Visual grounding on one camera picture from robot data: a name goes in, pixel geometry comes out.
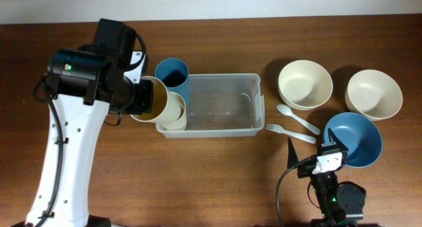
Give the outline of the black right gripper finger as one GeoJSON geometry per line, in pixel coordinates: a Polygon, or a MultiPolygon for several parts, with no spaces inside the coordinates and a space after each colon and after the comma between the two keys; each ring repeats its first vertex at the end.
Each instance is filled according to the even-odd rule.
{"type": "Polygon", "coordinates": [[[297,153],[295,151],[293,142],[290,137],[287,138],[288,143],[288,157],[287,157],[287,169],[296,166],[299,163],[297,153]]]}
{"type": "Polygon", "coordinates": [[[335,146],[340,152],[347,152],[348,148],[337,138],[331,128],[328,128],[328,138],[331,143],[335,143],[335,146]]]}

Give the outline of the blue cup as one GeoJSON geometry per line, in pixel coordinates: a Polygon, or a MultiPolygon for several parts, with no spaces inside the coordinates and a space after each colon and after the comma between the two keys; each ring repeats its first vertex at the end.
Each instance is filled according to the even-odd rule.
{"type": "Polygon", "coordinates": [[[184,99],[186,107],[189,106],[190,102],[190,84],[187,83],[184,88],[179,91],[179,95],[184,99]]]}
{"type": "Polygon", "coordinates": [[[183,90],[189,85],[189,68],[187,64],[177,58],[161,61],[155,69],[155,77],[174,92],[183,90]]]}

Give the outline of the cream cup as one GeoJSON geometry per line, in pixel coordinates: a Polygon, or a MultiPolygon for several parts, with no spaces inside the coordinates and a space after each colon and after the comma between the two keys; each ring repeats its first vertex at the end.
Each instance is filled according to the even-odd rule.
{"type": "Polygon", "coordinates": [[[163,128],[168,131],[183,131],[185,130],[187,126],[187,115],[186,115],[186,103],[182,96],[180,96],[176,92],[171,92],[172,95],[174,95],[179,103],[179,106],[181,108],[181,113],[178,118],[178,120],[172,122],[172,123],[166,123],[163,124],[163,128]]]}
{"type": "Polygon", "coordinates": [[[176,96],[156,77],[143,76],[141,81],[153,83],[152,109],[150,113],[131,114],[131,117],[145,123],[166,124],[177,121],[181,116],[181,105],[176,96]]]}

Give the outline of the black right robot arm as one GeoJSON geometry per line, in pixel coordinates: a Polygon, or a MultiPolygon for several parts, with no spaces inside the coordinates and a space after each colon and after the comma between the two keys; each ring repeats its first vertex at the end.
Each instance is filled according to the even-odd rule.
{"type": "Polygon", "coordinates": [[[349,149],[328,130],[329,141],[317,148],[317,153],[298,160],[291,139],[288,139],[288,170],[297,170],[298,178],[309,178],[314,189],[321,219],[311,226],[357,226],[363,219],[366,190],[350,181],[338,182],[336,172],[346,164],[349,149]]]}

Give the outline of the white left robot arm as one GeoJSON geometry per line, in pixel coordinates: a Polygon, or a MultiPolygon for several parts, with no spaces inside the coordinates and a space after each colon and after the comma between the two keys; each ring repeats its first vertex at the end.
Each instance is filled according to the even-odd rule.
{"type": "Polygon", "coordinates": [[[153,84],[126,74],[145,72],[146,48],[133,60],[141,36],[126,24],[101,19],[92,43],[61,49],[38,82],[49,106],[49,136],[36,198],[24,226],[110,226],[88,212],[96,144],[108,114],[152,111],[153,84]]]}

